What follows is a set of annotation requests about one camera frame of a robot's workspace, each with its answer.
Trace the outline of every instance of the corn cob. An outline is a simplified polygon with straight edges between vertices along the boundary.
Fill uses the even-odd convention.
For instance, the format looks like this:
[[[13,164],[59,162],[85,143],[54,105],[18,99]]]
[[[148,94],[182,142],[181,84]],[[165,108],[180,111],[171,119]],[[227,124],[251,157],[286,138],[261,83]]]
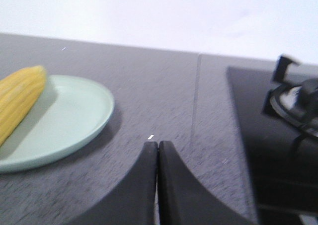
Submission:
[[[42,66],[26,67],[0,80],[0,146],[29,112],[45,83]]]

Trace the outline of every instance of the plate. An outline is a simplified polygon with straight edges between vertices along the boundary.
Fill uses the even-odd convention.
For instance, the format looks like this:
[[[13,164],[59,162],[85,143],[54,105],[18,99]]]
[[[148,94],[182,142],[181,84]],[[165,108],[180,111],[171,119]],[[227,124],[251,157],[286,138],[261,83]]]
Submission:
[[[0,147],[0,172],[49,164],[79,150],[105,127],[114,97],[81,77],[51,75],[27,116]]]

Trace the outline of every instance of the stove burner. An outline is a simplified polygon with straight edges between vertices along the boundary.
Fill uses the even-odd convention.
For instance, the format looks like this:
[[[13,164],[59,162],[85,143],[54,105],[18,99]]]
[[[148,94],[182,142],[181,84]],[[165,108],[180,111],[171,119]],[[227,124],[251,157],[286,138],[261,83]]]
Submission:
[[[272,81],[281,85],[269,91],[263,112],[283,119],[305,136],[318,140],[318,78],[301,84],[284,80],[292,63],[299,65],[290,58],[280,57]]]

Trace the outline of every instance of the gray countertop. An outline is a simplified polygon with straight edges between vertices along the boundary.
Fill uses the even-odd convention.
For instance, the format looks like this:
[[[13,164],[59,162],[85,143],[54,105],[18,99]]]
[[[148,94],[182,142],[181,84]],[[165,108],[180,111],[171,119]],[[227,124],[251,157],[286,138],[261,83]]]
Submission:
[[[273,70],[274,62],[0,34],[0,64],[0,78],[41,64],[115,97],[109,123],[84,148],[0,175],[0,224],[58,225],[79,215],[125,176],[150,135],[173,141],[212,194],[257,221],[226,68]]]

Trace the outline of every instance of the white wall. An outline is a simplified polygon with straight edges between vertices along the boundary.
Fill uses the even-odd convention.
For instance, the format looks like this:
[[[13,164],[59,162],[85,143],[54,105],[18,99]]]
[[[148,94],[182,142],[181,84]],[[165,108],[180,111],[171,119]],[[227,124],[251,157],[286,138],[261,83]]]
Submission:
[[[0,0],[0,32],[318,63],[318,0]]]

